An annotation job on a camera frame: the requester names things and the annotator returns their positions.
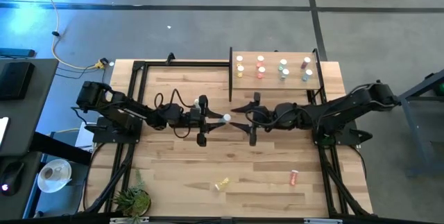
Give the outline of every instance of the wooden tabletop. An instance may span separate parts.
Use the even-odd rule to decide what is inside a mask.
[[[257,78],[257,57],[264,57],[264,77]],[[237,76],[237,56],[243,58],[241,65],[244,67],[242,77]],[[233,57],[233,89],[319,89],[316,60],[313,53],[296,52],[264,52],[264,51],[234,51]],[[301,69],[304,58],[310,58],[311,62]],[[279,63],[282,59],[287,61],[286,68],[289,75],[285,80],[280,80]],[[313,75],[307,81],[302,81],[305,71],[310,69]]]
[[[110,85],[127,92],[134,60],[117,60]],[[322,62],[328,100],[345,94],[338,62]],[[307,104],[303,90],[236,89],[228,102],[228,69],[207,67],[151,67],[144,103],[153,106],[162,92],[169,101],[177,88],[183,100],[192,104],[201,94],[210,109],[230,113],[232,121],[247,123],[243,114],[230,109],[247,104],[253,92],[262,93],[261,104],[269,109],[283,102]],[[130,185],[140,169],[153,204],[149,216],[249,216],[326,217],[327,207],[318,151],[310,131],[258,131],[257,145],[248,145],[248,136],[230,126],[207,134],[207,147],[196,143],[196,130],[184,139],[172,129],[156,131],[146,125],[133,159]],[[87,206],[102,192],[110,179],[116,144],[106,144],[97,153],[89,174]],[[359,156],[349,147],[338,146],[343,181],[362,207],[372,212]],[[298,170],[296,186],[289,185],[290,171]],[[214,184],[229,178],[224,191]],[[339,210],[334,187],[336,209]]]

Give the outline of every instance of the table leg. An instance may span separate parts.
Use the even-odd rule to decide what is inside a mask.
[[[66,160],[77,162],[89,166],[91,153],[81,148],[57,141],[52,137],[35,132],[29,150],[40,151],[48,155],[65,158]]]

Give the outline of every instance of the small succulent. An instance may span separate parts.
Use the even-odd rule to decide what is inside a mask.
[[[131,217],[133,223],[140,223],[140,216],[151,205],[151,197],[144,191],[145,183],[138,169],[136,181],[135,186],[118,192],[113,201],[117,204],[117,211],[122,211],[123,215]]]

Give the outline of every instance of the computer mouse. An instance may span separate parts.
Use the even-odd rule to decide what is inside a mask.
[[[1,193],[4,196],[13,196],[19,191],[24,167],[23,162],[11,162],[6,166],[0,175]]]

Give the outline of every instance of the concrete floor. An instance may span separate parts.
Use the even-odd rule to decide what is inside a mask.
[[[308,0],[54,0],[72,3],[151,5],[308,6]],[[318,6],[443,7],[443,0],[316,0]],[[339,61],[345,88],[377,79],[400,94],[424,76],[444,68],[443,14],[320,13],[328,60]],[[29,48],[51,58],[52,10],[0,9],[2,47]],[[316,47],[310,12],[101,11],[61,10],[64,33],[57,52],[77,65],[99,58],[227,58],[228,48],[249,51],[311,51]],[[109,81],[107,71],[105,81]],[[37,130],[75,128],[69,109],[84,80],[56,77]],[[86,119],[93,121],[95,114]],[[370,113],[358,126],[374,134],[363,145],[368,187],[379,216],[444,222],[444,177],[407,178],[418,163],[404,113]]]

